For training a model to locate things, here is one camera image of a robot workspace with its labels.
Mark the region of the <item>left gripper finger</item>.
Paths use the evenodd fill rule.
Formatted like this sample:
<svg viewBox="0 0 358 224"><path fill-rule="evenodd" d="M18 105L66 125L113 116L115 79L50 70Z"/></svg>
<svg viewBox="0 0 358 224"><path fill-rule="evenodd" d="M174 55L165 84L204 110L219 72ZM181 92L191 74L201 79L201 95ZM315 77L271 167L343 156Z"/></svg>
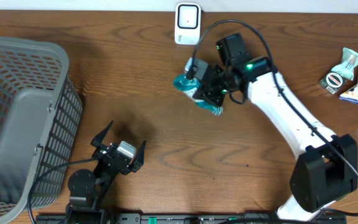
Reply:
<svg viewBox="0 0 358 224"><path fill-rule="evenodd" d="M135 155L133 161L132 161L132 172L137 172L143 165L144 165L144 155L145 155L145 146L147 141L143 141L141 144L137 154Z"/></svg>
<svg viewBox="0 0 358 224"><path fill-rule="evenodd" d="M91 145L95 148L101 148L104 147L103 139L107 135L108 131L111 129L111 126L113 124L113 120L101 131L99 132L91 141Z"/></svg>

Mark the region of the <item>blue mouthwash bottle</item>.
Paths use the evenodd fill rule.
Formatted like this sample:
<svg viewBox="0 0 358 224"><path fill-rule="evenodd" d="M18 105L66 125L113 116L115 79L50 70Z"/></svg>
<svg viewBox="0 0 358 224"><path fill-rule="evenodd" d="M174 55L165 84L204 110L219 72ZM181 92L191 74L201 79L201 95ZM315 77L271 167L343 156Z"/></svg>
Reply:
<svg viewBox="0 0 358 224"><path fill-rule="evenodd" d="M191 99L198 107L210 111L215 116L223 114L223 107L216 107L209 104L205 100L199 100L193 98L193 95L200 89L201 84L197 79L189 80L185 77L185 74L177 76L173 81L173 86L183 92L189 99Z"/></svg>

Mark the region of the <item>green square packet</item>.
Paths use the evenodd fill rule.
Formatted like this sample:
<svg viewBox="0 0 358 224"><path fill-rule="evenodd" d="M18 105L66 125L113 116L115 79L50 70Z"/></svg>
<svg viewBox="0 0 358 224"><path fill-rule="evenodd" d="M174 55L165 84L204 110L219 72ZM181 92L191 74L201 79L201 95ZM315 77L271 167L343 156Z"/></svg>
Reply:
<svg viewBox="0 0 358 224"><path fill-rule="evenodd" d="M338 73L329 72L319 81L319 85L333 95L341 89L345 82L346 79L340 76Z"/></svg>

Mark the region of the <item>green wet wipes pack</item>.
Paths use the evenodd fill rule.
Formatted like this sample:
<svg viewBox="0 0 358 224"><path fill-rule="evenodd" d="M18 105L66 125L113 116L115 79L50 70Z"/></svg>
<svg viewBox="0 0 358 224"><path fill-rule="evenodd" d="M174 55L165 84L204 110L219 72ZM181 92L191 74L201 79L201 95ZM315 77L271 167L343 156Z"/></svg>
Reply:
<svg viewBox="0 0 358 224"><path fill-rule="evenodd" d="M354 68L358 66L358 53L344 47L342 49L341 63L335 65L331 71L337 73L347 80L354 79Z"/></svg>

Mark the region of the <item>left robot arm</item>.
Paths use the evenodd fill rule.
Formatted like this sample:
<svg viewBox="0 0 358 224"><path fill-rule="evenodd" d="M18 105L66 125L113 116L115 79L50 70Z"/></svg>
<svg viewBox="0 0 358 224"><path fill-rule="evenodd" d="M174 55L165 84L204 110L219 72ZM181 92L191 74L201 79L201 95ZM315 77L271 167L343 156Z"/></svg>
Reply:
<svg viewBox="0 0 358 224"><path fill-rule="evenodd" d="M70 199L63 223L108 223L109 212L102 204L115 178L136 173L144 165L145 141L138 149L125 141L103 144L112 124L110 122L91 141L95 147L91 158L97 162L94 170L80 169L68 179Z"/></svg>

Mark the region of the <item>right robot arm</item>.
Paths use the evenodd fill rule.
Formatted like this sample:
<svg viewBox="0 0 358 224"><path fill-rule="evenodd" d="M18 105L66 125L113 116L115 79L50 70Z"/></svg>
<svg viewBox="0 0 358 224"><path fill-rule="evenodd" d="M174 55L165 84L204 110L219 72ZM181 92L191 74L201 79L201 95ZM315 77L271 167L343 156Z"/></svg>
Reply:
<svg viewBox="0 0 358 224"><path fill-rule="evenodd" d="M338 136L302 104L267 57L253 58L240 34L217 42L222 65L191 57L186 77L198 86L192 98L220 108L225 96L240 91L263 112L288 143L296 164L291 196L276 212L281 220L310 222L357 190L358 147L352 136Z"/></svg>

